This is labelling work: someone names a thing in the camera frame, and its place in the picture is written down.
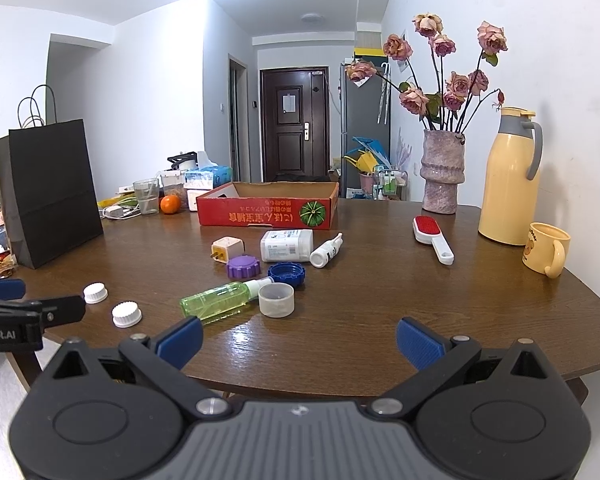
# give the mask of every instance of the table leg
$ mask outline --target table leg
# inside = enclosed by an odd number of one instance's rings
[[[587,385],[582,381],[581,378],[576,377],[575,379],[569,379],[566,381],[567,386],[573,392],[580,405],[582,406],[584,401],[589,396],[589,389]]]
[[[7,360],[24,389],[29,391],[33,381],[42,373],[36,354],[34,352],[7,353]]]

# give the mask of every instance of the pumpkin illustration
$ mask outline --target pumpkin illustration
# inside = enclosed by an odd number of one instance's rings
[[[308,227],[318,227],[327,216],[327,209],[320,202],[307,202],[300,208],[300,219]]]

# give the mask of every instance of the ceiling light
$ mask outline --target ceiling light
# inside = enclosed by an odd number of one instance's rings
[[[324,21],[324,16],[317,12],[308,12],[300,16],[300,19],[305,23],[320,23]]]

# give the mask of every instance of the white wall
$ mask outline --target white wall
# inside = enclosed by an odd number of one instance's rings
[[[18,103],[46,80],[51,34],[111,43],[113,27],[48,10],[0,6],[0,137],[19,127]],[[44,94],[36,96],[44,117]],[[22,119],[27,115],[23,111]]]
[[[406,29],[416,52],[418,80],[433,89],[429,51],[411,23],[419,12],[440,15],[444,32],[456,42],[458,51],[445,58],[447,74],[474,69],[476,28],[482,20],[505,28],[509,51],[500,54],[496,68],[482,68],[491,88],[504,90],[507,105],[538,113],[545,150],[536,218],[570,232],[567,267],[600,296],[600,0],[390,0],[383,35]],[[401,128],[403,142],[413,146],[411,161],[419,168],[422,128],[396,99],[394,95],[392,137]],[[482,203],[486,159],[497,129],[498,114],[487,105],[466,131],[461,203]],[[412,199],[420,200],[424,181],[418,176],[413,182]],[[578,480],[600,480],[600,372],[584,381],[590,388],[584,409],[593,441]]]
[[[204,149],[207,0],[181,0],[115,27],[103,50],[74,47],[50,70],[61,120],[84,118],[98,199]]]
[[[260,47],[258,69],[328,66],[330,96],[330,157],[340,157],[340,63],[353,56],[354,43]]]
[[[244,32],[213,0],[207,0],[203,54],[203,107],[205,151],[217,164],[231,166],[229,138],[229,58],[247,69],[249,150],[251,179],[261,180],[260,123],[258,110],[258,69],[251,36]]]

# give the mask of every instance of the red cardboard box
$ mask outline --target red cardboard box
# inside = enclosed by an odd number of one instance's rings
[[[200,225],[330,229],[337,182],[230,182],[197,198]]]

